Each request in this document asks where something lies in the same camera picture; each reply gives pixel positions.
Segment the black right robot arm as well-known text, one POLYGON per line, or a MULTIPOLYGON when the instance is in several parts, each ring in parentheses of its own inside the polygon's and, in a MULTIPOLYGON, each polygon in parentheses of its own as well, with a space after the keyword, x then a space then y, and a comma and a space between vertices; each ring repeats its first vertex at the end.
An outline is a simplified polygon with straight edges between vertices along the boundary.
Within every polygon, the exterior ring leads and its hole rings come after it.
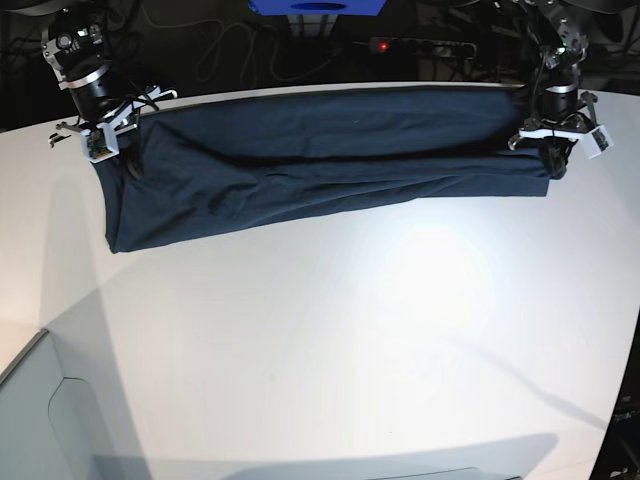
POLYGON ((77 110, 77 120, 58 123, 48 143, 55 146, 76 136, 92 163, 119 154, 118 137, 138 127, 142 108, 157 111, 160 100, 178 97, 174 89, 139 85, 116 63, 107 13, 94 2, 56 13, 42 33, 41 52, 77 110))

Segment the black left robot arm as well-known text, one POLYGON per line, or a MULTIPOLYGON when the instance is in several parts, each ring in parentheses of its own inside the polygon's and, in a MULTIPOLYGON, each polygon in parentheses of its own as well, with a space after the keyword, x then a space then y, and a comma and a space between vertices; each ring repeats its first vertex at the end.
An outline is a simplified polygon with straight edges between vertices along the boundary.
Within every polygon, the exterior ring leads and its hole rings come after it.
POLYGON ((523 141, 579 144, 594 158, 614 146, 596 117, 597 97, 580 91, 580 64, 589 40, 576 19, 577 11, 619 14, 633 1, 517 1, 525 35, 537 48, 537 68, 526 85, 528 117, 508 141, 510 150, 523 141))

